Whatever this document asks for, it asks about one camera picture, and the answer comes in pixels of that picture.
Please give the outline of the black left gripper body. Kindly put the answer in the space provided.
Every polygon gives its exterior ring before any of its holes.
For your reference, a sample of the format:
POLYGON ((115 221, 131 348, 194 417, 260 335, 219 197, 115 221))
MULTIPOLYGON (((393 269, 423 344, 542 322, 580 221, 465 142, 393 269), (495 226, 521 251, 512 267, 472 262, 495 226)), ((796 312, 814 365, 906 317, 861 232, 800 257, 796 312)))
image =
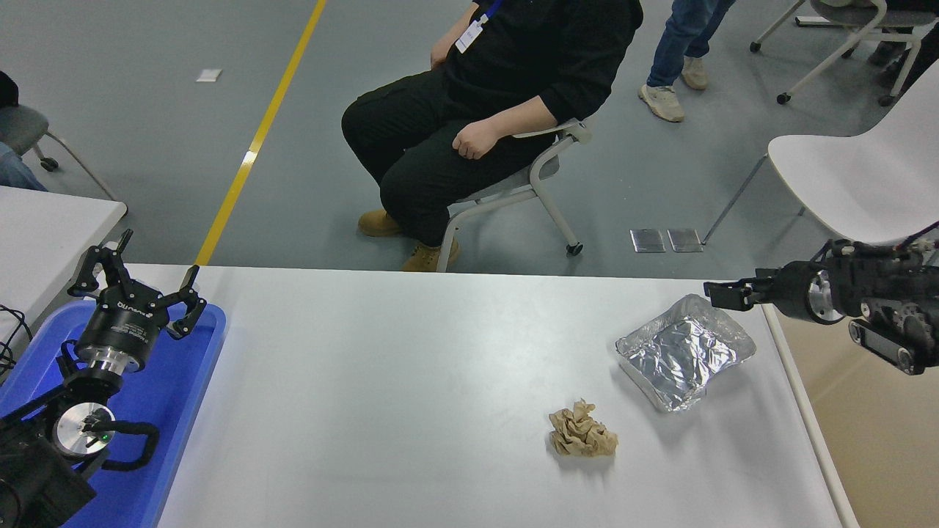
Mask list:
POLYGON ((167 308, 151 307, 162 294, 147 285, 105 288, 96 310, 77 342, 77 357, 91 363, 97 350, 114 350, 131 357, 132 364, 147 364, 161 328, 169 321, 167 308))

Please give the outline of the person's left hand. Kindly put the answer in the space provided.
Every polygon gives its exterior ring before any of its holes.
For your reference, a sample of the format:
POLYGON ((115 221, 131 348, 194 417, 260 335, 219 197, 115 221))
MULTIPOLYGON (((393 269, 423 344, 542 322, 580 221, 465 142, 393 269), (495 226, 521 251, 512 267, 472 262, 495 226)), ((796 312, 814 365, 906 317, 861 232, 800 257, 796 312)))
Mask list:
POLYGON ((504 127, 494 118, 471 122, 456 134, 453 150, 467 160, 479 160, 506 135, 504 127))

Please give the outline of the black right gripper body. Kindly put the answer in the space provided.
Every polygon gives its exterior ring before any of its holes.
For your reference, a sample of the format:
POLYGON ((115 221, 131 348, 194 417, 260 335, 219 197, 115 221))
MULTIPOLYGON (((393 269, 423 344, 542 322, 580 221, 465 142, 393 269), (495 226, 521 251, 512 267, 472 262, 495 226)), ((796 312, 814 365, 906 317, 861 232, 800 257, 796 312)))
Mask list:
POLYGON ((785 264, 772 278, 772 304, 795 320, 827 324, 827 271, 808 261, 785 264))

